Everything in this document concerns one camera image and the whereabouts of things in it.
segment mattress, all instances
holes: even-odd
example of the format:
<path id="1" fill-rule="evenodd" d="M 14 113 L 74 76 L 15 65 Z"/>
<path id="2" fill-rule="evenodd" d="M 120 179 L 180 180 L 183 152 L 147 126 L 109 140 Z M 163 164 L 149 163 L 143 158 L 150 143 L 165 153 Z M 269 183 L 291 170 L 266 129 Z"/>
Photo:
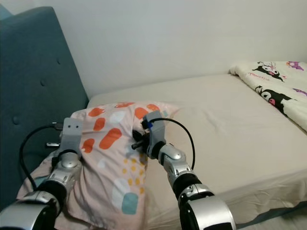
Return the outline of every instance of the mattress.
<path id="1" fill-rule="evenodd" d="M 181 107 L 174 119 L 194 139 L 194 171 L 226 201 L 237 224 L 307 200 L 307 134 L 238 77 L 204 76 L 104 93 L 88 107 L 146 100 Z M 170 123 L 165 138 L 191 164 L 186 133 Z M 148 229 L 180 229 L 176 198 L 157 161 L 149 161 L 145 184 Z"/>

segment orange spot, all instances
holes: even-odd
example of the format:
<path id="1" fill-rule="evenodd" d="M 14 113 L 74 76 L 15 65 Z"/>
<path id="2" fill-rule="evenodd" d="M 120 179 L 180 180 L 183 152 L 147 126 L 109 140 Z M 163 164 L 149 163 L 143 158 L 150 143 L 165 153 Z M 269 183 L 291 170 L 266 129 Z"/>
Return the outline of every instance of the orange spot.
<path id="1" fill-rule="evenodd" d="M 148 112 L 147 112 L 145 109 L 143 109 L 143 108 L 138 107 L 138 108 L 136 108 L 136 109 L 134 110 L 134 115 L 135 115 L 138 119 L 142 119 L 146 114 L 148 114 Z"/>
<path id="2" fill-rule="evenodd" d="M 101 108 L 94 108 L 94 109 L 92 109 L 92 110 L 88 113 L 88 115 L 89 115 L 89 116 L 98 116 L 98 115 L 103 114 L 104 112 L 105 112 L 104 109 L 101 109 Z"/>
<path id="3" fill-rule="evenodd" d="M 155 104 L 148 104 L 147 108 L 152 110 L 152 111 L 156 111 L 156 110 L 160 111 L 159 107 L 156 106 Z"/>
<path id="4" fill-rule="evenodd" d="M 87 139 L 84 143 L 81 149 L 84 149 L 83 151 L 85 153 L 90 153 L 93 150 L 95 140 L 93 138 Z"/>
<path id="5" fill-rule="evenodd" d="M 124 107 L 128 107 L 129 105 L 134 104 L 134 102 L 122 102 L 122 103 L 118 103 L 115 108 L 124 108 Z"/>
<path id="6" fill-rule="evenodd" d="M 121 137 L 121 131 L 118 128 L 111 129 L 107 135 L 99 143 L 99 147 L 103 150 L 110 148 L 113 143 Z"/>
<path id="7" fill-rule="evenodd" d="M 106 119 L 105 118 L 98 118 L 95 122 L 94 131 L 100 131 L 105 126 Z"/>

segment patterned pillowcase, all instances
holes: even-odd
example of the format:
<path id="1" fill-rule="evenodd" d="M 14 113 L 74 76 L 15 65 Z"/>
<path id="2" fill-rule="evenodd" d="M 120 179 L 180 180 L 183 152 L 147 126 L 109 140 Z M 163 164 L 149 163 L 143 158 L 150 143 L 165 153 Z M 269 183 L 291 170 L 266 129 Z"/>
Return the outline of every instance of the patterned pillowcase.
<path id="1" fill-rule="evenodd" d="M 132 130 L 144 132 L 142 118 L 159 110 L 171 117 L 177 107 L 166 103 L 118 103 L 80 110 L 83 120 L 83 169 L 69 195 L 69 213 L 97 227 L 142 229 L 147 156 L 132 150 Z"/>

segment headboard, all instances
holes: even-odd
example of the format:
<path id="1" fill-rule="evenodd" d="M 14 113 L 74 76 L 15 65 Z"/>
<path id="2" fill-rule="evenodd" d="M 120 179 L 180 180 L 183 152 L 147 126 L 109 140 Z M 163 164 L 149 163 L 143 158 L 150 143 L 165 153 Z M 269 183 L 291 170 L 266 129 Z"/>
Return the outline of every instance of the headboard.
<path id="1" fill-rule="evenodd" d="M 88 103 L 78 71 L 51 7 L 40 7 L 1 22 L 0 35 L 0 210 L 13 202 L 25 175 L 19 146 L 33 129 L 63 121 Z M 46 142 L 59 133 L 41 131 L 25 147 L 33 170 L 51 152 Z"/>

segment bed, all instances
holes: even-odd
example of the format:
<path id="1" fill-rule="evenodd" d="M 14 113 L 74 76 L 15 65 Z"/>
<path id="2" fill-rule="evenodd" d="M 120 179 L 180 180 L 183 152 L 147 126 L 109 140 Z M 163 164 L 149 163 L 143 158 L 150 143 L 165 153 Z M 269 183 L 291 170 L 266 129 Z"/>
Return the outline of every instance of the bed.
<path id="1" fill-rule="evenodd" d="M 88 103 L 52 8 L 3 21 L 1 44 L 6 44 L 1 49 L 1 209 L 14 201 L 24 179 L 18 148 L 27 133 L 86 105 L 145 100 L 181 107 L 174 119 L 195 141 L 195 172 L 227 202 L 238 227 L 306 206 L 307 134 L 240 78 L 224 74 L 168 81 L 103 93 Z M 191 162 L 184 132 L 168 124 L 166 139 Z M 43 144 L 55 140 L 51 131 L 29 143 L 30 170 L 48 155 Z M 176 198 L 157 161 L 149 161 L 146 192 L 147 229 L 180 229 Z"/>

